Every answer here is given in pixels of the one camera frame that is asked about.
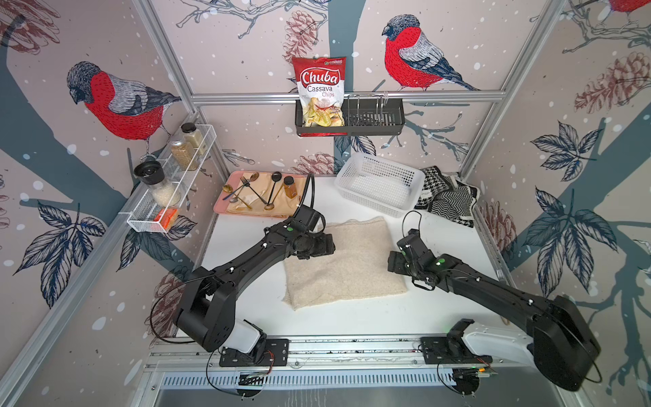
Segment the beige knitted scarf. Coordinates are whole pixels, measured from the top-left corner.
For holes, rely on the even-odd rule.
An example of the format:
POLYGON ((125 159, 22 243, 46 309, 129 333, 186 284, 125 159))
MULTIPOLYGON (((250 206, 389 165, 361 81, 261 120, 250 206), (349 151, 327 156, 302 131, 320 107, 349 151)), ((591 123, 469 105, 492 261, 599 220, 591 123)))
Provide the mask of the beige knitted scarf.
POLYGON ((283 301, 293 310, 338 301, 406 293, 405 280, 388 272, 393 243, 381 216, 327 227, 336 246, 331 255, 284 261, 287 278, 283 301))

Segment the white plastic basket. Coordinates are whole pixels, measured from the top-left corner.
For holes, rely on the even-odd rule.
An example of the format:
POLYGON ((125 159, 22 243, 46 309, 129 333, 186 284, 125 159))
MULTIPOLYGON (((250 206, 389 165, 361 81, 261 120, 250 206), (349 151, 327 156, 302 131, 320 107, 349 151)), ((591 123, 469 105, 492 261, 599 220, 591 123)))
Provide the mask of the white plastic basket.
POLYGON ((417 204, 426 176, 423 171, 370 154, 354 154, 337 173, 335 186, 354 203, 394 218, 417 204))

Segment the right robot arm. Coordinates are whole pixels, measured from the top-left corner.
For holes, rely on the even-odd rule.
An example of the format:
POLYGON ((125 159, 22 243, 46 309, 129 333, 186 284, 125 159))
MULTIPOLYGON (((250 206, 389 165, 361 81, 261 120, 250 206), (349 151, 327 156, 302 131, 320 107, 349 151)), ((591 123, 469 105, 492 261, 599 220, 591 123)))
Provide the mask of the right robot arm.
POLYGON ((410 230, 388 257, 388 271, 409 276, 421 289, 440 288, 468 298, 515 324, 529 337, 534 366, 554 385, 576 392, 596 368, 601 347, 576 305, 512 288, 449 254, 435 256, 410 230))

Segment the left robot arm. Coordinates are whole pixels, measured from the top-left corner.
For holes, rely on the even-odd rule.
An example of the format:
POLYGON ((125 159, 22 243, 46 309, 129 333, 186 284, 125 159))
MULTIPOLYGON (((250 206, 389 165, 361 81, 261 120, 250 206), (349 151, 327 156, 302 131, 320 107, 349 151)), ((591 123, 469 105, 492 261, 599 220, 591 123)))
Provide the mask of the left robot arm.
POLYGON ((316 230, 325 223, 324 215, 302 205, 293 216, 267 227, 264 237, 237 258, 211 270, 196 269, 186 282, 174 324, 204 350, 220 348, 235 329, 238 297, 258 277, 292 256, 311 259, 335 252, 332 235, 316 230))

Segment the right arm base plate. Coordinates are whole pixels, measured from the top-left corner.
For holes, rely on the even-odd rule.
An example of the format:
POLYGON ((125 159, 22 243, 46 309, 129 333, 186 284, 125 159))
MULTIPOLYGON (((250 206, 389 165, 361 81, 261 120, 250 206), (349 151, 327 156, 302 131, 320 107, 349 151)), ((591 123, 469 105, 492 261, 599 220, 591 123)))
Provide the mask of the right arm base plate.
POLYGON ((484 366, 493 363, 491 356, 473 354, 461 339, 446 336, 421 337, 418 349, 427 365, 479 363, 484 366))

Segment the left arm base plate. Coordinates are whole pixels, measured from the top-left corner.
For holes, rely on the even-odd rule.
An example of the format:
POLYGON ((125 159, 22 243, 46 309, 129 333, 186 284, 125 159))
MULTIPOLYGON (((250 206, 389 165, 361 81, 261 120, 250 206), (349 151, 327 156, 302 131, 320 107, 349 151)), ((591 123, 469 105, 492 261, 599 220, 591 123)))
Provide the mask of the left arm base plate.
POLYGON ((225 348, 220 355, 220 367, 276 367, 288 363, 290 341, 287 338, 259 339, 248 353, 225 348))

